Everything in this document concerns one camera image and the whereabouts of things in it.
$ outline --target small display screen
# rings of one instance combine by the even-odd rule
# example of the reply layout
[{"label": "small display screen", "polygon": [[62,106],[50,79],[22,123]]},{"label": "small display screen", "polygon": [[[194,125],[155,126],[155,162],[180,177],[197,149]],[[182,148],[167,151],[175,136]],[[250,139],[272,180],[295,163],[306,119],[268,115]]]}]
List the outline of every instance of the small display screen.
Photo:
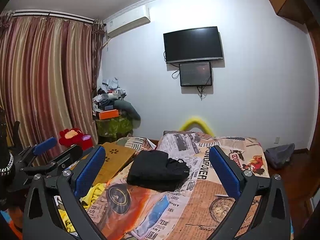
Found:
[{"label": "small display screen", "polygon": [[210,62],[183,63],[180,66],[180,85],[212,86]]},{"label": "small display screen", "polygon": [[217,27],[205,27],[163,34],[167,63],[222,59]]}]

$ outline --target red stuffed toy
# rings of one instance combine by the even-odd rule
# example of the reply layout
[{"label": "red stuffed toy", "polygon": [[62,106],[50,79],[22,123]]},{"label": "red stuffed toy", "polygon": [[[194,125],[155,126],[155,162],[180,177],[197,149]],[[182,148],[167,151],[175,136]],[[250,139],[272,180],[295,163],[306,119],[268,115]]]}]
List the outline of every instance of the red stuffed toy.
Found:
[{"label": "red stuffed toy", "polygon": [[59,143],[65,147],[77,144],[81,146],[82,150],[86,150],[93,146],[91,136],[83,134],[78,128],[65,129],[60,132],[60,136]]}]

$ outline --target gray cloth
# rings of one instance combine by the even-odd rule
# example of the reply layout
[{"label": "gray cloth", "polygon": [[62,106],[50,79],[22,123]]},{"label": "gray cloth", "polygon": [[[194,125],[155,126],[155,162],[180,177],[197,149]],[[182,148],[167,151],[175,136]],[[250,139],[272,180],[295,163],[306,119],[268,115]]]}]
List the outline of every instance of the gray cloth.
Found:
[{"label": "gray cloth", "polygon": [[116,100],[114,104],[114,108],[118,110],[125,110],[128,115],[134,120],[141,120],[140,115],[134,109],[134,107],[127,101],[124,100]]},{"label": "gray cloth", "polygon": [[273,148],[269,148],[265,152],[265,157],[268,163],[274,169],[280,169],[283,167],[286,161],[288,161],[294,151],[294,143],[281,145]]}]

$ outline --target air conditioner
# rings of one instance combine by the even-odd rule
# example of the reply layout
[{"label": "air conditioner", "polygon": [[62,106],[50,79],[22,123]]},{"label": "air conditioner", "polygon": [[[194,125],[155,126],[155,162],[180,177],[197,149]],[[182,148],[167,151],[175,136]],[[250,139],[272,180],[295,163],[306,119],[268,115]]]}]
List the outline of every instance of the air conditioner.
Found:
[{"label": "air conditioner", "polygon": [[149,22],[149,10],[145,5],[142,5],[108,21],[107,33],[109,37],[115,37]]}]

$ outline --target clothes pile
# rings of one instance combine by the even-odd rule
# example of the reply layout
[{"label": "clothes pile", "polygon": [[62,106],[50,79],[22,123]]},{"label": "clothes pile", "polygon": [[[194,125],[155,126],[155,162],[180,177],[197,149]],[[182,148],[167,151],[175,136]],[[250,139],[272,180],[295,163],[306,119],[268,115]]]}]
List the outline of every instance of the clothes pile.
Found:
[{"label": "clothes pile", "polygon": [[98,95],[92,99],[92,107],[93,115],[98,119],[102,120],[122,115],[133,120],[141,120],[134,107],[129,102],[124,101],[127,94],[125,90],[119,87],[117,78],[104,79],[97,93]]}]

